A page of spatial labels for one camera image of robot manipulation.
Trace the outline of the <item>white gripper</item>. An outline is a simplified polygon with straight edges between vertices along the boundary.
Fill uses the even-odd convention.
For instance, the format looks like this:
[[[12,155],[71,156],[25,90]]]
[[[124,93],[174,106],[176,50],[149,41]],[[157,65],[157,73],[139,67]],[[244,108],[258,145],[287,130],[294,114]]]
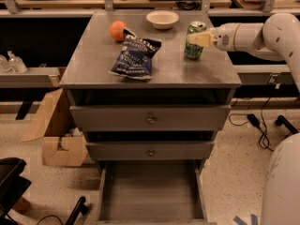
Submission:
[[[210,47],[214,44],[221,51],[234,52],[235,23],[225,23],[207,32],[187,35],[187,42],[202,47]]]

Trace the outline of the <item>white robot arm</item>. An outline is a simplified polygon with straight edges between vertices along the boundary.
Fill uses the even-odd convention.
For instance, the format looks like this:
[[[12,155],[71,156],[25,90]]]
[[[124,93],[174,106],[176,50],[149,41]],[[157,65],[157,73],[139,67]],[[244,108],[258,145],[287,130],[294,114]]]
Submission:
[[[285,61],[300,90],[300,22],[277,13],[264,23],[225,23],[187,36],[203,47],[247,52],[271,61]],[[261,225],[300,225],[300,133],[295,131],[273,152],[262,198]]]

